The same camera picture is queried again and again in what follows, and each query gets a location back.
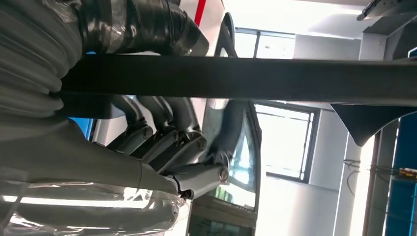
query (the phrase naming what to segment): metal rod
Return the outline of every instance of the metal rod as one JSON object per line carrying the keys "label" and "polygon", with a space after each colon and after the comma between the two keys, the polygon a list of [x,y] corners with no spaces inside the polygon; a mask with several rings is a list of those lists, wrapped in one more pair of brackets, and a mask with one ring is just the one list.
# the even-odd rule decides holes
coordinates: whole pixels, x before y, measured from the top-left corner
{"label": "metal rod", "polygon": [[86,55],[62,90],[417,106],[417,63]]}
{"label": "metal rod", "polygon": [[371,169],[369,170],[370,173],[369,173],[368,194],[366,196],[366,207],[365,207],[365,215],[363,218],[362,236],[368,236],[369,218],[370,218],[369,216],[371,213],[372,198],[374,194],[373,190],[374,190],[375,178],[376,178],[376,165],[378,162],[380,137],[381,137],[381,132],[378,132],[375,134],[374,150],[372,152],[372,160],[371,160]]}

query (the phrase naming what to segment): white pillar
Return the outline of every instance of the white pillar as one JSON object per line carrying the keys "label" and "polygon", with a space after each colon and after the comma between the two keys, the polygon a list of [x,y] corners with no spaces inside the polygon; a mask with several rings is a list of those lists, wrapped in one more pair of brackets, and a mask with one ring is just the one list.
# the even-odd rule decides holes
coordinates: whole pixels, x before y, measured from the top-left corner
{"label": "white pillar", "polygon": [[[359,60],[384,60],[387,36],[382,34],[364,33],[360,44]],[[348,135],[346,143],[345,159],[360,160],[361,148]],[[351,174],[348,166],[343,168],[340,181],[339,199],[337,202],[336,219],[334,222],[333,236],[349,236],[355,197],[347,186],[347,178]],[[355,191],[357,175],[349,177],[349,186]]]}

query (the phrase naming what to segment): window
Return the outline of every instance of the window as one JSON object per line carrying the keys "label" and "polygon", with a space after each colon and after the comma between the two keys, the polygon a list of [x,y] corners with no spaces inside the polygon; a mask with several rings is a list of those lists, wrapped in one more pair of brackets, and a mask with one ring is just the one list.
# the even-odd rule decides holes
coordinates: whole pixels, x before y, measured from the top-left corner
{"label": "window", "polygon": [[240,58],[252,58],[255,52],[257,36],[250,33],[235,34],[235,50]]}
{"label": "window", "polygon": [[279,102],[255,107],[267,175],[308,183],[319,110]]}
{"label": "window", "polygon": [[261,35],[259,38],[257,58],[292,59],[294,56],[295,38]]}
{"label": "window", "polygon": [[210,196],[247,209],[255,208],[255,154],[247,120],[229,168],[229,179],[209,193]]}
{"label": "window", "polygon": [[292,59],[295,35],[236,28],[235,49],[240,58]]}
{"label": "window", "polygon": [[[222,119],[223,110],[206,107],[203,135],[207,139],[208,145],[218,134]],[[248,119],[245,118],[230,164],[228,182],[209,192],[209,195],[253,210],[255,208],[256,179],[254,144]]]}
{"label": "window", "polygon": [[252,236],[252,229],[215,222],[193,216],[189,223],[190,236]]}

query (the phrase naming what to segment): plastic wrap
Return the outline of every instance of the plastic wrap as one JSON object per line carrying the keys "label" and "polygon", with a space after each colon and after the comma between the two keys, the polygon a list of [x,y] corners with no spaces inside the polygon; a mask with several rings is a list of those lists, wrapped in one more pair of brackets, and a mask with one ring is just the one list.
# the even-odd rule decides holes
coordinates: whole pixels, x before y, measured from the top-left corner
{"label": "plastic wrap", "polygon": [[204,56],[209,43],[178,5],[168,0],[81,0],[78,10],[84,51]]}
{"label": "plastic wrap", "polygon": [[189,210],[175,195],[92,182],[0,186],[4,236],[149,235],[171,230]]}

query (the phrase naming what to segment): black hose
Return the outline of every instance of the black hose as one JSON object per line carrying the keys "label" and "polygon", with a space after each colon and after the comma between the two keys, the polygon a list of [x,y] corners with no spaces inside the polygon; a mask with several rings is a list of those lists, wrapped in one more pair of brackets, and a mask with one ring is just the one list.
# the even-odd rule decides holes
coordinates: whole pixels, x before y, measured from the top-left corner
{"label": "black hose", "polygon": [[[70,2],[81,4],[74,8]],[[115,3],[124,3],[125,9]],[[123,10],[124,23],[117,21]],[[23,173],[22,181],[93,181],[176,193],[136,158],[85,140],[74,122],[56,113],[63,103],[52,93],[60,90],[60,78],[83,49],[188,52],[201,34],[178,6],[166,0],[2,0],[0,22],[2,166]],[[123,38],[112,35],[116,26],[127,29]]]}

